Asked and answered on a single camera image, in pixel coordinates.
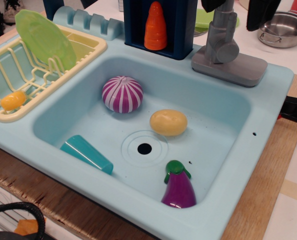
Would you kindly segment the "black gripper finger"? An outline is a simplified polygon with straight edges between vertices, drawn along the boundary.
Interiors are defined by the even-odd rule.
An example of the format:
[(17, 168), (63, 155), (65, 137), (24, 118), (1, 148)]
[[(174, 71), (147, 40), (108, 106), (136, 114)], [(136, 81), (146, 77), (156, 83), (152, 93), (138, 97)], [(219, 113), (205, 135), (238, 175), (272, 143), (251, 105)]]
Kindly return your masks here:
[(246, 28), (249, 32), (270, 21), (277, 11), (281, 0), (250, 0), (248, 5)]
[(201, 5), (203, 9), (209, 13), (223, 5), (225, 2), (226, 0), (201, 0)]

